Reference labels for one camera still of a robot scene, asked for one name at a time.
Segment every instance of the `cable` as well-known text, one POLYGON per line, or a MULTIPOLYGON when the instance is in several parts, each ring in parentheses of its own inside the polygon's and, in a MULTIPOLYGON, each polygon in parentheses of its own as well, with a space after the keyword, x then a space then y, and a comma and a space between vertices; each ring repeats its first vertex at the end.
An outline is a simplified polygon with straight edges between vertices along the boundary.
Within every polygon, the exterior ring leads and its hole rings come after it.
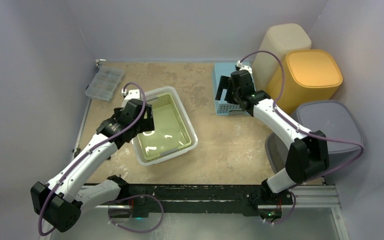
POLYGON ((118 203, 118 202, 123 202, 123 201, 126 201, 126 200, 130 200, 130 199, 134 199, 134 198, 139 198, 139 197, 152 198, 153 200, 155 200, 156 203, 158 203, 159 208, 161 209, 161 217, 160 217, 158 223, 154 227, 152 227, 152 228, 150 228, 148 230, 135 230, 135 229, 131 229, 131 228, 119 225, 118 223, 114 222, 111 219, 110 213, 108 213, 108 219, 109 219, 108 224, 112 224, 112 225, 114 225, 116 227, 119 227, 121 229, 127 230, 127 231, 135 233, 135 234, 147 234, 147 233, 150 233, 150 232, 154 231, 155 229, 157 229, 161 225, 161 223, 163 222, 164 209, 163 209, 163 205, 161 204, 161 202, 156 197, 148 195, 148 194, 140 194, 140 195, 134 195, 134 196, 126 197, 126 198, 115 200, 115 201, 110 201, 109 203, 118 203))
MULTIPOLYGON (((61 176, 61 178, 59 179, 59 182, 60 183, 63 183, 64 180, 66 179, 66 177, 73 171, 73 169, 75 167, 77 167, 77 165, 79 165, 79 163, 81 163, 88 155, 92 154, 93 151, 97 148, 99 148, 100 146, 102 146, 103 144, 119 137, 120 135, 124 134, 127 130, 131 129, 138 121, 139 119, 142 117, 142 115, 144 114, 145 112, 145 103, 147 102, 146 101, 146 96, 145 96, 145 92, 144 90, 136 83, 134 82, 128 82, 126 85, 124 85, 123 87, 123 90, 125 91, 127 86, 129 85, 135 85, 139 91, 140 91, 140 94, 142 95, 142 99, 143 99, 143 104, 142 104, 142 108, 140 109, 140 112, 139 112, 139 115, 136 117, 136 119, 130 123, 126 128, 124 128, 123 130, 121 130, 120 132, 118 132, 117 134, 114 134, 113 136, 97 143, 96 145, 94 145, 92 148, 90 148, 90 151, 88 152, 85 152, 81 157, 79 157, 69 168, 68 170, 61 176)), ((58 187, 60 186, 60 184, 56 184, 52 190, 49 192, 48 196, 46 197, 45 199, 45 202, 43 203, 43 206, 40 210, 40 214, 39 214, 39 221, 37 222, 37 228, 38 228, 38 232, 39 232, 39 235, 44 237, 44 236, 47 236, 49 235, 50 233, 52 233, 54 230, 55 230, 55 227, 53 227, 51 230, 47 231, 47 232, 43 232, 42 230, 42 220, 44 218, 44 213, 45 213, 45 209, 47 208, 50 200, 51 200, 51 197, 52 195, 57 191, 58 187)))
MULTIPOLYGON (((323 136, 318 136, 318 135, 315 135, 315 134, 312 134, 310 132, 306 132, 306 131, 303 131, 301 129, 299 129, 297 126, 295 126, 287 117, 285 117, 281 112, 279 112, 278 110, 278 106, 277 106, 277 102, 279 101, 279 99, 281 99, 282 97, 282 94, 284 93, 284 89, 285 89, 285 82, 286 82, 286 79, 285 79, 285 68, 284 68, 284 65, 282 64, 282 61, 279 59, 278 56, 276 56, 274 53, 270 52, 270 51, 266 51, 266 50, 258 50, 258 51, 255 51, 255 52, 252 52, 248 55, 246 55, 244 58, 242 58, 240 60, 240 63, 242 63, 245 59, 247 59, 249 56, 251 55, 254 55, 254 54, 257 54, 257 53, 266 53, 266 54, 270 54, 272 55, 276 60, 277 62, 279 63, 280 65, 280 70, 282 72, 282 85, 280 87, 280 93, 279 93, 279 96, 277 96, 277 98, 273 101, 273 110, 274 112, 276 112, 276 114, 282 118, 285 122, 287 122, 291 127, 293 127, 298 133, 301 133, 301 134, 304 134, 304 135, 307 135, 309 137, 312 137, 312 138, 315 138, 315 139, 318 139, 318 140, 322 140, 322 141, 327 141, 327 142, 334 142, 334 143, 342 143, 342 144, 352 144, 352 145, 356 145, 356 146, 359 146, 360 147, 360 152, 355 155, 353 158, 351 158, 350 160, 332 168, 332 169, 329 169, 327 171, 324 171, 316 176, 313 176, 313 177, 310 177, 307 181, 310 181, 310 180, 313 180, 313 179, 317 179, 321 176, 324 176, 324 175, 328 175, 328 174, 331 174, 343 167, 346 167, 348 166, 349 164, 353 163, 355 160, 357 160, 361 155, 363 155, 363 152, 365 150, 365 146, 363 144, 361 144, 360 142, 356 142, 356 141, 349 141, 349 140, 343 140, 343 139, 337 139, 337 138, 332 138, 332 137, 323 137, 323 136)), ((296 184, 292 187, 290 187, 289 189, 292 189, 296 186, 298 186, 299 184, 296 184)), ((281 220, 277 221, 277 222, 273 222, 273 224, 280 224, 282 223, 283 221, 285 221, 291 214, 292 212, 294 211, 295 209, 295 205, 296 205, 296 196, 295 194, 289 190, 289 192, 291 193, 291 195, 293 196, 293 205, 292 205, 292 209, 289 211, 289 213, 283 217, 281 220)))

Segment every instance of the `blue basket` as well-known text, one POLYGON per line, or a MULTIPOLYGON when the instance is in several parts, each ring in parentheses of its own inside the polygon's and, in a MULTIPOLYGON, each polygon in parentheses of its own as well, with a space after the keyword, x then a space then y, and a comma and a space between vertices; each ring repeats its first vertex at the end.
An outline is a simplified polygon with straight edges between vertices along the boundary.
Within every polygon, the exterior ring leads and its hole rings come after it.
MULTIPOLYGON (((251 66, 249 62, 243 62, 244 65, 251 66)), ((212 90, 214 98, 216 98, 217 89, 219 88, 220 77, 230 77, 231 73, 236 70, 236 62, 218 62, 214 64, 212 70, 212 90)), ((230 104, 225 101, 226 89, 221 94, 220 101, 214 99, 215 113, 219 116, 231 116, 231 115, 249 115, 246 111, 243 111, 239 105, 230 104)))

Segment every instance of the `robotic arm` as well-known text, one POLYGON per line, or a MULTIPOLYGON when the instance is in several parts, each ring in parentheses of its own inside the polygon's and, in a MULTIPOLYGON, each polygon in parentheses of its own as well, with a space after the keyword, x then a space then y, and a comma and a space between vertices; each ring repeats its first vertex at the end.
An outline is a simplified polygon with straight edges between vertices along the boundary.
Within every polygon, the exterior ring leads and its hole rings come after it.
MULTIPOLYGON (((295 131, 282 119, 273 109, 273 99, 262 90, 255 91, 249 66, 240 66, 239 70, 232 72, 230 77, 221 77, 216 100, 220 100, 224 89, 227 90, 225 100, 228 103, 239 105, 249 115, 266 124, 289 150, 285 167, 262 182, 261 193, 265 197, 275 196, 292 186, 301 184, 329 167, 327 142, 295 131)), ((281 109, 277 110, 301 130, 311 132, 281 109)), ((325 137, 321 131, 312 133, 325 137)))
POLYGON ((124 98, 121 108, 115 108, 114 114, 104 120, 96 134, 83 151, 58 175, 51 178, 46 184, 36 182, 30 189, 34 211, 39 215, 51 190, 56 191, 50 196, 50 201, 43 213, 43 218, 60 232, 70 229, 85 213, 105 202, 117 199, 121 187, 113 180, 107 179, 101 184, 81 190, 88 178, 112 154, 130 142, 137 134, 154 130, 152 107, 145 105, 145 111, 139 121, 120 136, 93 149, 93 147, 108 138, 116 135, 130 125, 140 114, 143 101, 140 100, 138 90, 131 90, 124 98))

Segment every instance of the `gray lid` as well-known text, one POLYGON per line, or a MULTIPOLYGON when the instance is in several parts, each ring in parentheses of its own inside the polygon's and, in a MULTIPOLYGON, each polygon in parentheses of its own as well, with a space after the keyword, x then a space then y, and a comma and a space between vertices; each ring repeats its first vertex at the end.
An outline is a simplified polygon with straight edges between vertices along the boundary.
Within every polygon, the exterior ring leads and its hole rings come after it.
MULTIPOLYGON (((328 138, 363 143, 362 132, 348 108, 336 100, 313 101, 301 104, 294 112, 295 120, 304 127, 322 131, 328 138)), ((345 153, 360 147, 327 142, 329 153, 345 153)))

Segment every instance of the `tabletop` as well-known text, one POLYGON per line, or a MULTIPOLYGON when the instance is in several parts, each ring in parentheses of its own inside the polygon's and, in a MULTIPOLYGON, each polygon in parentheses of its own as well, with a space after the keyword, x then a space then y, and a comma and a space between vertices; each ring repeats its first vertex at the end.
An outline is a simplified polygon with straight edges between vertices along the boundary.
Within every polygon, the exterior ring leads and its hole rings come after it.
POLYGON ((90 141, 100 123, 123 101, 121 88, 128 82, 144 91, 174 87, 198 137, 189 152, 167 161, 140 165, 131 144, 106 160, 89 178, 101 183, 108 176, 121 176, 128 183, 143 184, 261 184, 274 175, 264 147, 272 131, 251 116, 219 116, 214 106, 213 63, 106 62, 123 69, 124 77, 111 102, 92 100, 79 147, 90 141))

